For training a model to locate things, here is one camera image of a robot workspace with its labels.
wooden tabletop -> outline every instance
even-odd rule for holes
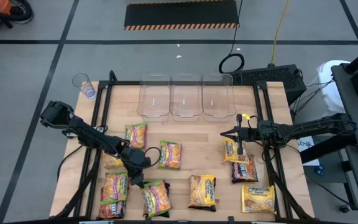
[[[255,107],[254,92],[251,86],[234,86],[234,101],[237,113],[257,114]],[[100,125],[101,114],[104,106],[105,92],[101,100],[101,108],[98,116]],[[282,83],[268,83],[268,93],[276,123],[291,124],[291,116],[288,109],[287,99]],[[260,91],[264,118],[265,112],[263,93]],[[126,124],[143,122],[137,114],[139,100],[139,86],[113,86],[106,134],[124,137]],[[90,124],[95,100],[89,100],[80,94],[75,114]],[[202,118],[193,122],[177,122],[170,117],[166,122],[149,122],[147,128],[147,147],[157,146],[161,139],[182,143],[180,170],[163,170],[154,166],[144,170],[145,180],[153,181],[165,179],[170,184],[170,201],[173,209],[170,210],[170,218],[154,217],[156,220],[199,220],[199,221],[226,221],[228,216],[233,216],[236,221],[272,221],[274,215],[270,213],[242,213],[241,212],[241,185],[231,183],[231,165],[224,162],[223,137],[219,133],[232,129],[236,125],[236,117],[225,123],[208,123]],[[256,119],[252,120],[251,126],[256,126]],[[289,145],[296,147],[296,141]],[[68,140],[65,156],[78,147],[76,139]],[[262,147],[247,142],[246,151],[255,155],[258,182],[245,183],[249,186],[269,186],[265,164],[261,158]],[[53,200],[51,215],[60,212],[71,199],[78,188],[81,168],[83,165],[85,150],[80,150],[71,156],[63,164],[60,179],[57,184]],[[157,152],[148,152],[154,162],[158,158]],[[301,163],[300,155],[294,149],[286,147],[281,149],[287,187],[296,201],[303,207],[306,213],[314,216],[308,186]],[[99,212],[101,187],[104,185],[104,174],[118,169],[107,170],[100,162],[98,181],[94,197],[92,218],[96,218]],[[217,212],[208,212],[188,208],[190,202],[190,175],[212,174],[216,176],[215,197]],[[281,191],[277,189],[278,203],[281,216],[285,217],[284,204]],[[84,193],[81,215],[85,214],[88,190]],[[129,187],[125,220],[144,220],[144,200],[138,186]]]

gray floor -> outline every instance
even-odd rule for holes
[[[92,80],[107,79],[113,69],[119,80],[138,80],[141,73],[218,73],[218,64],[231,46],[211,44],[207,40],[230,40],[232,29],[124,31],[127,1],[108,0],[31,0],[35,18],[27,25],[8,30],[0,27],[0,206],[12,177],[19,153],[26,149],[24,139],[42,95],[45,81],[50,87],[45,102],[61,100],[75,105],[78,91],[71,78],[78,72]],[[73,3],[78,3],[69,24],[67,40],[178,40],[171,44],[109,42],[65,44],[57,46]],[[347,0],[358,27],[358,0]],[[265,67],[271,58],[273,40],[285,0],[244,0],[241,28],[234,51],[246,59],[244,69]],[[358,55],[358,39],[340,0],[291,1],[279,40],[302,40],[277,46],[276,65],[295,63],[303,70],[305,83],[316,76],[316,68],[328,60],[352,60]],[[4,40],[55,40],[25,44]],[[203,44],[180,44],[180,40],[206,40]],[[54,70],[53,58],[58,59]],[[238,66],[235,59],[224,70]],[[49,215],[56,171],[66,140],[58,132],[37,125],[27,157],[17,180],[4,222],[44,219]],[[330,184],[335,193],[346,199],[341,184]],[[358,223],[358,213],[341,214],[335,201],[324,190],[309,184],[316,217],[335,222]]]

plastic container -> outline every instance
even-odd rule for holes
[[[144,121],[167,121],[170,110],[171,77],[166,74],[140,76],[137,113]]]
[[[201,75],[181,73],[171,79],[171,114],[175,121],[197,121],[203,112]]]
[[[233,77],[228,74],[203,76],[203,118],[205,121],[226,122],[236,113]]]

orange object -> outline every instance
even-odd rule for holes
[[[9,0],[0,0],[0,13],[11,14],[11,2]]]

black metal frame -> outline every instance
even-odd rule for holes
[[[115,74],[110,71],[110,80],[108,81],[100,81],[99,85],[98,85],[98,94],[96,95],[96,102],[95,102],[95,106],[94,106],[94,111],[93,111],[93,116],[92,116],[92,122],[91,125],[92,126],[96,126],[96,121],[98,119],[98,112],[99,112],[99,108],[100,108],[100,103],[101,103],[101,96],[103,94],[103,90],[105,88],[107,88],[107,95],[106,95],[106,100],[104,102],[104,109],[103,109],[103,115],[102,115],[102,121],[101,121],[101,126],[106,125],[106,121],[107,121],[107,117],[108,117],[108,110],[109,110],[109,104],[110,104],[110,98],[111,98],[111,90],[112,87],[114,85],[140,85],[139,81],[117,81],[117,78],[115,76]],[[252,86],[254,89],[254,96],[255,96],[255,105],[256,105],[256,109],[257,109],[257,116],[259,118],[259,120],[263,120],[263,113],[262,113],[262,105],[260,102],[260,96],[259,96],[259,88],[262,89],[263,94],[264,94],[264,99],[265,99],[265,105],[266,105],[266,111],[267,111],[267,117],[269,120],[273,121],[273,113],[272,113],[272,108],[270,105],[270,99],[269,99],[269,93],[267,91],[267,83],[266,82],[257,82],[257,83],[235,83],[233,84],[234,86]],[[91,151],[92,149],[86,149],[86,153],[85,153],[85,157],[84,157],[84,163],[83,163],[83,167],[82,167],[82,171],[81,171],[81,180],[80,180],[80,184],[83,183],[87,172],[88,172],[88,167],[90,164],[90,159],[91,159]],[[278,170],[278,174],[282,180],[282,182],[286,184],[285,182],[285,175],[284,175],[284,169],[283,169],[283,164],[282,164],[282,158],[280,155],[280,150],[279,149],[274,149],[275,153],[276,153],[276,163],[277,163],[277,170]],[[266,159],[270,159],[270,155],[265,155]],[[94,160],[100,160],[100,154],[99,156],[95,156]],[[92,207],[93,207],[93,199],[94,199],[94,194],[95,194],[95,188],[96,188],[96,179],[97,177],[95,177],[92,181],[91,181],[91,187],[89,188],[89,197],[88,197],[88,202],[86,204],[86,214],[85,216],[88,217],[90,219],[91,217],[91,211],[92,211]],[[269,178],[269,184],[273,185],[274,182],[271,178]],[[278,200],[277,200],[277,194],[275,195],[275,209],[277,211],[275,218],[281,218],[280,215],[280,208],[278,205]],[[284,206],[285,206],[285,213],[286,213],[286,217],[287,218],[293,218],[292,216],[292,211],[291,211],[291,207],[290,204],[287,202],[287,199],[284,197]],[[81,203],[82,203],[82,199],[79,199],[75,210],[74,210],[74,217],[78,217],[80,215],[80,209],[81,209]]]

